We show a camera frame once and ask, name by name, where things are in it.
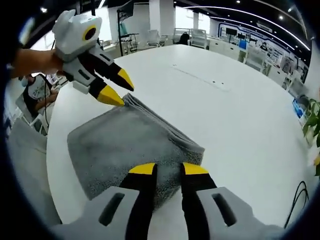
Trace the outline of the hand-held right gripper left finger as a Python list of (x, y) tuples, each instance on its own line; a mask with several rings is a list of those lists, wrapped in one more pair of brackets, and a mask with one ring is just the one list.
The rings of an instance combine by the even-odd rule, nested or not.
[(59, 240), (146, 240), (156, 184), (157, 164), (137, 165), (119, 186), (87, 202), (78, 219), (51, 231)]

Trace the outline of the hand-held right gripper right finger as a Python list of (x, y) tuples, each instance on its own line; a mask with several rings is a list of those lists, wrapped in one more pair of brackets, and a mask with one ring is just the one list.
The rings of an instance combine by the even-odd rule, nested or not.
[(228, 190), (217, 187), (200, 165), (180, 165), (182, 210), (190, 240), (279, 240), (283, 229), (267, 225), (252, 207)]

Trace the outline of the person's left hand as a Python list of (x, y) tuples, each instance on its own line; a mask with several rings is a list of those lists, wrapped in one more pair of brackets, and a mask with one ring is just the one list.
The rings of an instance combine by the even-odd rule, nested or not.
[(37, 59), (38, 70), (46, 75), (57, 74), (64, 76), (64, 62), (56, 55), (56, 50), (40, 51)]

